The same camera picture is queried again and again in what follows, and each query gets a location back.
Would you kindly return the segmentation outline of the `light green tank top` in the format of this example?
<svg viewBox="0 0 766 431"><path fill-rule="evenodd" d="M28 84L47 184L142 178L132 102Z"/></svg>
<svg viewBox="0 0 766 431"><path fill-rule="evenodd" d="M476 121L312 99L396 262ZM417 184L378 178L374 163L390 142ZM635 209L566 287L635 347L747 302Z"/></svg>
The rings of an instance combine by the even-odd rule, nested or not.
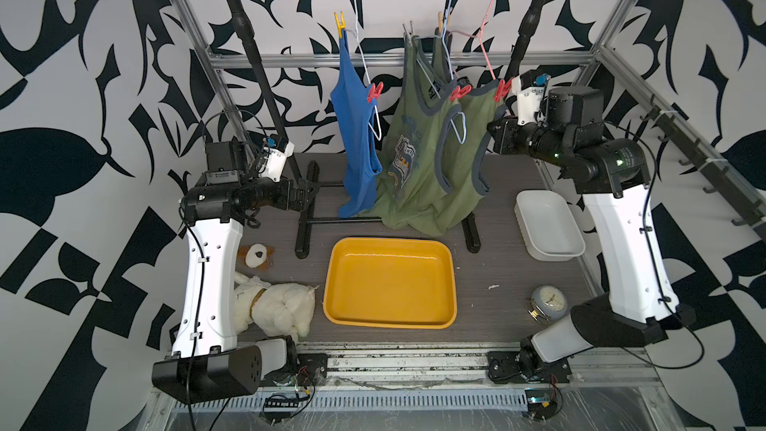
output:
<svg viewBox="0 0 766 431"><path fill-rule="evenodd" d="M505 102L496 98L501 84L495 80L459 100L463 113L459 118L467 120L467 138L459 143L456 134L451 133L442 158L442 171L452 190L409 221L416 231L430 237L444 235L473 213L490 192L481 167L491 141L487 127L507 112Z"/></svg>

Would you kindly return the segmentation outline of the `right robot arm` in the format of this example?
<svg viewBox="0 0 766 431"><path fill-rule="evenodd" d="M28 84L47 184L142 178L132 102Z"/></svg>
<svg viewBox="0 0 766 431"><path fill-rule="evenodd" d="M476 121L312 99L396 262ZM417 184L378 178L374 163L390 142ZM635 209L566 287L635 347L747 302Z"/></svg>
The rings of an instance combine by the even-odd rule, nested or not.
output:
<svg viewBox="0 0 766 431"><path fill-rule="evenodd" d="M656 158L634 140L610 139L604 95L586 86L529 86L517 113L488 131L501 155L523 154L559 167L596 225L610 289L523 341L520 371L530 375L595 347L645 347L695 319L667 277L650 214Z"/></svg>

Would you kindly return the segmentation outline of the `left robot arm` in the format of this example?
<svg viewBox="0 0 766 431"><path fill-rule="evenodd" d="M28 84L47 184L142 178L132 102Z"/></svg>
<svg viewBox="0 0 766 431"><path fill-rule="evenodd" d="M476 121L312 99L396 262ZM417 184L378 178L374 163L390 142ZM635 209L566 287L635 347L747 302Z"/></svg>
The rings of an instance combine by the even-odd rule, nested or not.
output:
<svg viewBox="0 0 766 431"><path fill-rule="evenodd" d="M181 200L190 257L184 311L172 353L154 364L152 381L187 406L251 395L267 375L297 368L288 332L239 346L233 318L245 227L262 207L302 212L316 195L305 180L283 177L293 150L276 135L256 143L208 143L207 169Z"/></svg>

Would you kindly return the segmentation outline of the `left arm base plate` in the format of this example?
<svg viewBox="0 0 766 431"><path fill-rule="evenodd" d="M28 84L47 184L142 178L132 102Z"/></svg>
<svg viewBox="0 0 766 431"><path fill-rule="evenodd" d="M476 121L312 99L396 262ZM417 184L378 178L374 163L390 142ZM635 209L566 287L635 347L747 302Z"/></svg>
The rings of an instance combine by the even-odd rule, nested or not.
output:
<svg viewBox="0 0 766 431"><path fill-rule="evenodd" d="M326 353L299 353L287 364L263 377L262 387L313 387L327 377L329 356Z"/></svg>

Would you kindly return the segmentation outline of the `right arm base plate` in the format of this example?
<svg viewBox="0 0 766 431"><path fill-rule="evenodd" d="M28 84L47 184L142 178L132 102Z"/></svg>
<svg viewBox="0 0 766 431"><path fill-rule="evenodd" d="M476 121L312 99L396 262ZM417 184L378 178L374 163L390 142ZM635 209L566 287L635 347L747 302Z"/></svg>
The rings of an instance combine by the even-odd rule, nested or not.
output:
<svg viewBox="0 0 766 431"><path fill-rule="evenodd" d="M552 378L569 383L571 368L566 359L546 363L531 350L490 351L487 353L488 379L495 384L544 383Z"/></svg>

